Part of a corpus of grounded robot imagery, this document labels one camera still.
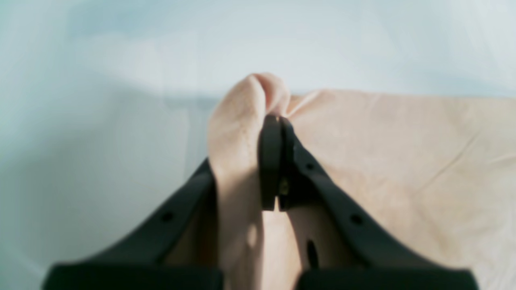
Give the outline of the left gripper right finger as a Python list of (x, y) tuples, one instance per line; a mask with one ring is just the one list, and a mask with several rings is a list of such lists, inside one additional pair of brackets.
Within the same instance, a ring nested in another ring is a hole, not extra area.
[(289, 191), (279, 191), (280, 209), (292, 218), (306, 206), (328, 218), (324, 234), (333, 245), (304, 239), (308, 269), (297, 290), (477, 290), (472, 272), (450, 269), (417, 255), (387, 233), (333, 182), (294, 133), (278, 118), (282, 138), (281, 173)]

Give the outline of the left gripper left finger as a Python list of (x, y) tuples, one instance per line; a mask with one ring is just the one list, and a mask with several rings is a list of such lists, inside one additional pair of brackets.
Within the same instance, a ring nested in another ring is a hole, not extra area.
[(140, 226), (81, 262), (59, 263), (44, 290), (260, 290), (263, 210), (273, 210), (282, 118), (265, 117), (251, 165), (206, 159)]

